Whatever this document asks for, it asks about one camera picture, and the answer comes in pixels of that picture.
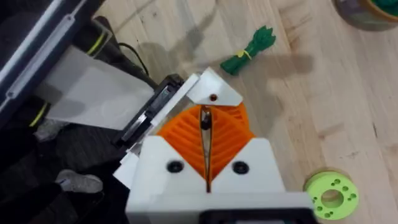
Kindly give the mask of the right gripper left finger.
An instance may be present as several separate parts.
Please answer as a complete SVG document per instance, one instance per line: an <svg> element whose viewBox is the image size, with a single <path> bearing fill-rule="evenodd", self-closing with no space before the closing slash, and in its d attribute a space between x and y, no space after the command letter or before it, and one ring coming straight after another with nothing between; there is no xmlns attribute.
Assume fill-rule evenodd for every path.
<svg viewBox="0 0 398 224"><path fill-rule="evenodd" d="M182 111L145 138L132 178L133 195L206 193L201 107Z"/></svg>

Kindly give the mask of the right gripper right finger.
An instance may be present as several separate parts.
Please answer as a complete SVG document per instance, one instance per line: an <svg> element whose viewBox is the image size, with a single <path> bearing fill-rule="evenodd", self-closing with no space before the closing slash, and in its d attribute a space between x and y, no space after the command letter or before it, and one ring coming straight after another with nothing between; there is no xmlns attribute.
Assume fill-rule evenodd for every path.
<svg viewBox="0 0 398 224"><path fill-rule="evenodd" d="M270 142L258 138L236 115L211 107L208 193L285 192Z"/></svg>

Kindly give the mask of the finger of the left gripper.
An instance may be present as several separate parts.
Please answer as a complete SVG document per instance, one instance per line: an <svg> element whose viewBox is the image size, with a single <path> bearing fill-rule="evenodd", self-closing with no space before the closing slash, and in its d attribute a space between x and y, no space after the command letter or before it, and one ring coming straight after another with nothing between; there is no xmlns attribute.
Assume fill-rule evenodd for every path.
<svg viewBox="0 0 398 224"><path fill-rule="evenodd" d="M201 74L193 73L197 80L188 90L187 97L196 105L238 106L243 97L221 78L211 67Z"/></svg>

